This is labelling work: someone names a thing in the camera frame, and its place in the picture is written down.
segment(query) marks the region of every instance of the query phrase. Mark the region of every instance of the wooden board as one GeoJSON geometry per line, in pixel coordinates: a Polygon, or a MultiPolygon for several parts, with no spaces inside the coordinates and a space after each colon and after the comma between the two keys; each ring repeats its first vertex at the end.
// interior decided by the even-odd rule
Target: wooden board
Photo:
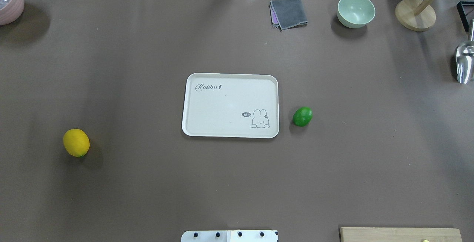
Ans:
{"type": "Polygon", "coordinates": [[[341,227],[341,242],[462,242],[459,229],[341,227]]]}

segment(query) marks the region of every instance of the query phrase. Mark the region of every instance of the folded towel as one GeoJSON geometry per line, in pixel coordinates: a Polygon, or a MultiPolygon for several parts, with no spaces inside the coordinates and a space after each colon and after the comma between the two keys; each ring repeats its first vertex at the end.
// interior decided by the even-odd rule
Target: folded towel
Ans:
{"type": "Polygon", "coordinates": [[[308,23],[301,0],[271,0],[270,14],[273,25],[281,30],[308,23]]]}

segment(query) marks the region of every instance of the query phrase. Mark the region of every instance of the metal scoop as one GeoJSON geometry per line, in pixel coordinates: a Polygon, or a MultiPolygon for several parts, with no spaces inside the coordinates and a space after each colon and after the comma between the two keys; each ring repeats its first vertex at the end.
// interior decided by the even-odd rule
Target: metal scoop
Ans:
{"type": "Polygon", "coordinates": [[[474,74],[474,19],[469,28],[469,40],[456,48],[457,81],[467,84],[472,81],[474,74]]]}

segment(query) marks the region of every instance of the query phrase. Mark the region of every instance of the wooden stand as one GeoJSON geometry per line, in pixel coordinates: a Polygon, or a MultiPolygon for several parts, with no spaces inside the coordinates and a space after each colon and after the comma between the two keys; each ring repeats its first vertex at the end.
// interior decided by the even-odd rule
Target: wooden stand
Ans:
{"type": "Polygon", "coordinates": [[[403,0],[397,4],[395,15],[400,23],[413,31],[426,31],[436,21],[436,13],[430,4],[433,0],[403,0]]]}

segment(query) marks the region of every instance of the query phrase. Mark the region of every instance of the white tray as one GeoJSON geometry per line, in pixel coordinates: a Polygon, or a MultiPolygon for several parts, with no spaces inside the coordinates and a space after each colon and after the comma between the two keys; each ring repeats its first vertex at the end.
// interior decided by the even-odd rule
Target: white tray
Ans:
{"type": "Polygon", "coordinates": [[[280,130],[278,82],[271,75],[192,74],[181,128],[189,136],[275,137],[280,130]]]}

